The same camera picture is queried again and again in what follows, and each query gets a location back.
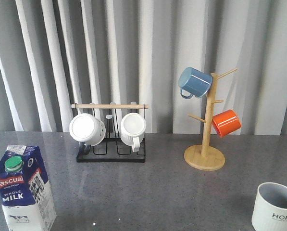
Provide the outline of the wooden mug tree stand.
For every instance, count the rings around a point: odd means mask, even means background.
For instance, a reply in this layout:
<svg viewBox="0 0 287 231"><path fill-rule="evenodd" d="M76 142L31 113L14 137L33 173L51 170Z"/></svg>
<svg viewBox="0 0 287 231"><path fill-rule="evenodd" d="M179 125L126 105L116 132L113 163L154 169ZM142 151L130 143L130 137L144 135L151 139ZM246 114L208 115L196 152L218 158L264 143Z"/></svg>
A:
<svg viewBox="0 0 287 231"><path fill-rule="evenodd" d="M204 123L202 144L189 146L185 149L184 152L185 161L196 169L215 171L221 169L225 164L225 156L223 153L218 149L210 146L212 116L214 104L223 102L223 100L215 99L218 80L235 71L237 71L237 68L229 70L221 75L212 73L212 84L206 93L207 101L205 107L205 117L202 119L191 114L188 115L189 117Z"/></svg>

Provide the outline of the orange enamel mug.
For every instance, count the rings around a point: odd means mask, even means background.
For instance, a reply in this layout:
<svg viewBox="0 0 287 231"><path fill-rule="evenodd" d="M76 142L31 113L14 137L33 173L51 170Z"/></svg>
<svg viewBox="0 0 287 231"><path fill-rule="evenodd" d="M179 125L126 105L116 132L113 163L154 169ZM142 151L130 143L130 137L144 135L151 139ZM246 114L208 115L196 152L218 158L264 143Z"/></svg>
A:
<svg viewBox="0 0 287 231"><path fill-rule="evenodd" d="M221 138L241 128L238 116L231 109L214 115L212 125Z"/></svg>

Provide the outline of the white smiley face mug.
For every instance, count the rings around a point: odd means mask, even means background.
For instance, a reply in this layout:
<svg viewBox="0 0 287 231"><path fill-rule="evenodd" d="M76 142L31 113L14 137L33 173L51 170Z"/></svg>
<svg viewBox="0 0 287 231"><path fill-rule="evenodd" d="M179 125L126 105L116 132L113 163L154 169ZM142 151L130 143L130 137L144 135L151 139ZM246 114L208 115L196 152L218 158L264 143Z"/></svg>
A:
<svg viewBox="0 0 287 231"><path fill-rule="evenodd" d="M80 142L80 153L88 154L92 146L96 146L103 141L106 135L106 127L95 116L81 113L70 122L69 132L74 140Z"/></svg>

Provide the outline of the white ribbed hanging mug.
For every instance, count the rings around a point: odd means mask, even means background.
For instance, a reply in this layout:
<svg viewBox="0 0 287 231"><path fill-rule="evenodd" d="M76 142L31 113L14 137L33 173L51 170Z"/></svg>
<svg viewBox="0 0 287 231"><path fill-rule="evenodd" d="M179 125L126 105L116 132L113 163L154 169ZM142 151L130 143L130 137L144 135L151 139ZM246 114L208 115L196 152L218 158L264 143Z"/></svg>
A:
<svg viewBox="0 0 287 231"><path fill-rule="evenodd" d="M146 121L138 113L128 113L121 121L121 140L138 152L146 130Z"/></svg>

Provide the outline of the grey pleated curtain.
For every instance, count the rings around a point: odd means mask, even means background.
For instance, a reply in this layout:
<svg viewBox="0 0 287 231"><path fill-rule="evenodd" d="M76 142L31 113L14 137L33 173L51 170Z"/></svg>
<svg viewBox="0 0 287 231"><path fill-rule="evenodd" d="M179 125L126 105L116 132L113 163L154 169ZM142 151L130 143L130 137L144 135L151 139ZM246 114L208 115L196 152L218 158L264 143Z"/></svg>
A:
<svg viewBox="0 0 287 231"><path fill-rule="evenodd" d="M178 79L224 73L215 113L287 135L287 0L0 0L0 130L67 131L73 103L146 103L150 133L202 133Z"/></svg>

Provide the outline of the Pascual whole milk carton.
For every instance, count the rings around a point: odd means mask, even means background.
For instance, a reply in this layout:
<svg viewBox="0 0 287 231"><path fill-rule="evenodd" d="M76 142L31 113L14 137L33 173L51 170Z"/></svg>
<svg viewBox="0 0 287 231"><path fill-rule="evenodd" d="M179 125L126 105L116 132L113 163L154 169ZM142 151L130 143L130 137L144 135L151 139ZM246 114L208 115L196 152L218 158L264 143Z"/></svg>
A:
<svg viewBox="0 0 287 231"><path fill-rule="evenodd" d="M0 199L11 231L49 231L56 219L38 146L9 145L0 160Z"/></svg>

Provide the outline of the blue enamel mug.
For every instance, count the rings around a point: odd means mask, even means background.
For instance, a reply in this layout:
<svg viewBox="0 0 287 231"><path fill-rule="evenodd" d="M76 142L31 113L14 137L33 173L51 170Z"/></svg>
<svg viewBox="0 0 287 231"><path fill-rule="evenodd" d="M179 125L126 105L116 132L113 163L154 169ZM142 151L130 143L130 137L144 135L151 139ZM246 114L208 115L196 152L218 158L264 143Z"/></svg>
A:
<svg viewBox="0 0 287 231"><path fill-rule="evenodd" d="M181 74L178 85L184 99L203 97L212 85L212 76L193 67L187 67Z"/></svg>

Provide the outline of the white HOME ceramic mug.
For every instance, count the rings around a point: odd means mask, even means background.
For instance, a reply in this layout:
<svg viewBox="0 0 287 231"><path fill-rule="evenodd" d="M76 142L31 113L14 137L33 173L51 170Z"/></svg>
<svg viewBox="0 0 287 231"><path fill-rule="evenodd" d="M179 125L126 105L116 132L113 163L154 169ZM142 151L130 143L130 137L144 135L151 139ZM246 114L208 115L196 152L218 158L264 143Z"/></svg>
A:
<svg viewBox="0 0 287 231"><path fill-rule="evenodd" d="M275 182L258 186L251 223L256 231L287 231L287 186Z"/></svg>

